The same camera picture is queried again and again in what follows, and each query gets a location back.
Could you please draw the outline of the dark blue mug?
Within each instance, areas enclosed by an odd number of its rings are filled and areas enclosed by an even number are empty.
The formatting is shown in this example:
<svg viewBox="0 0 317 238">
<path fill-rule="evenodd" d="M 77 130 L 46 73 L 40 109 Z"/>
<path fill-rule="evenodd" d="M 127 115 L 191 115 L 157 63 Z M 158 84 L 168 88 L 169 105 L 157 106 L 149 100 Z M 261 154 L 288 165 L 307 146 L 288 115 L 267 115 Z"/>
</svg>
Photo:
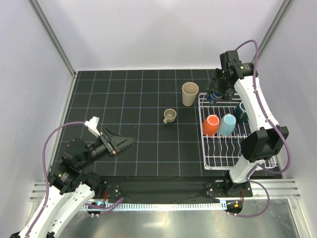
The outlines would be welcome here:
<svg viewBox="0 0 317 238">
<path fill-rule="evenodd" d="M 219 101 L 219 100 L 222 99 L 222 95 L 219 94 L 219 93 L 217 93 L 217 92 L 215 92 L 215 91 L 213 91 L 212 93 L 210 93 L 210 95 L 213 95 L 213 96 L 215 96 L 215 97 L 218 97 L 218 100 L 217 100 L 217 101 Z"/>
</svg>

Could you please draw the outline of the orange mug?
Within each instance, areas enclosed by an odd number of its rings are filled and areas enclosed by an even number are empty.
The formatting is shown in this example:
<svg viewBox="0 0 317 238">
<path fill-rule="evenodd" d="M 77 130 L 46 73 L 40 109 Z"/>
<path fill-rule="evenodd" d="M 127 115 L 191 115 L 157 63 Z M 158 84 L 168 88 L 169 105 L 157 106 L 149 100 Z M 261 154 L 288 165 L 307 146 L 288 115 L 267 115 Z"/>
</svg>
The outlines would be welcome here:
<svg viewBox="0 0 317 238">
<path fill-rule="evenodd" d="M 204 136 L 214 136 L 219 128 L 220 120 L 217 115 L 209 115 L 202 124 Z"/>
</svg>

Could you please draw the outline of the light blue mug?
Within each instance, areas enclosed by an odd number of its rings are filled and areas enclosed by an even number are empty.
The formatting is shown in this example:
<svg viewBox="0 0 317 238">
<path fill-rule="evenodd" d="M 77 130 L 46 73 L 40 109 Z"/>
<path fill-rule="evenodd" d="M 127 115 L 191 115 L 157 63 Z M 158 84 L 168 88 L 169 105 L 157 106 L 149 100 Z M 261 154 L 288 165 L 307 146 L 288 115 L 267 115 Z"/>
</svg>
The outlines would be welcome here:
<svg viewBox="0 0 317 238">
<path fill-rule="evenodd" d="M 230 136 L 236 126 L 236 118 L 232 114 L 226 114 L 220 121 L 218 134 L 221 136 Z"/>
</svg>

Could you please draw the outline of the dark green mug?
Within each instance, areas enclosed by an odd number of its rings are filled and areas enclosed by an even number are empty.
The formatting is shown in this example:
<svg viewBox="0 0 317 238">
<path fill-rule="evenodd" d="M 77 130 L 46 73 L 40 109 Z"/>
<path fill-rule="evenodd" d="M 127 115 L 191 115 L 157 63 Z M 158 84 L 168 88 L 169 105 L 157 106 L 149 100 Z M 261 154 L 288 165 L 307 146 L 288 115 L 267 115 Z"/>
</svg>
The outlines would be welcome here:
<svg viewBox="0 0 317 238">
<path fill-rule="evenodd" d="M 240 104 L 235 108 L 233 115 L 235 116 L 237 123 L 248 122 L 248 115 L 243 102 L 240 102 Z"/>
</svg>

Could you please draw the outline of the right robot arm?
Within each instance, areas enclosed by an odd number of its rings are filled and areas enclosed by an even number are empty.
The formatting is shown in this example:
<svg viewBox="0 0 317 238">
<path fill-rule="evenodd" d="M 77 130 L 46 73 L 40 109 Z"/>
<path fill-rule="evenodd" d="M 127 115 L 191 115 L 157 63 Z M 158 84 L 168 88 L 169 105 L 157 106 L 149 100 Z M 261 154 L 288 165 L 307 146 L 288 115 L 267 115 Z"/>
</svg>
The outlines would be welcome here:
<svg viewBox="0 0 317 238">
<path fill-rule="evenodd" d="M 241 142 L 241 157 L 224 178 L 224 193 L 238 196 L 254 170 L 257 167 L 265 169 L 265 162 L 280 152 L 289 131 L 271 115 L 260 88 L 256 65 L 241 62 L 236 50 L 226 51 L 219 57 L 221 68 L 215 69 L 211 77 L 207 101 L 214 105 L 238 93 L 251 129 L 251 134 Z"/>
</svg>

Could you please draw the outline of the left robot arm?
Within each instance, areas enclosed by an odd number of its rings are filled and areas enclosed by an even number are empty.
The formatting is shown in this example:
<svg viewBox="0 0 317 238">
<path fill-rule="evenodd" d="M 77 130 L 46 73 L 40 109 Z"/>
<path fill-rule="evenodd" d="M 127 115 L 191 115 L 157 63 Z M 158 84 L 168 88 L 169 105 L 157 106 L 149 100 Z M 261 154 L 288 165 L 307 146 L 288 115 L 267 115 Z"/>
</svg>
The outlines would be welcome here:
<svg viewBox="0 0 317 238">
<path fill-rule="evenodd" d="M 77 212 L 92 198 L 101 198 L 105 181 L 84 169 L 105 157 L 115 157 L 134 143 L 107 127 L 94 143 L 80 138 L 69 141 L 62 162 L 46 178 L 46 194 L 26 227 L 13 238 L 58 238 Z"/>
</svg>

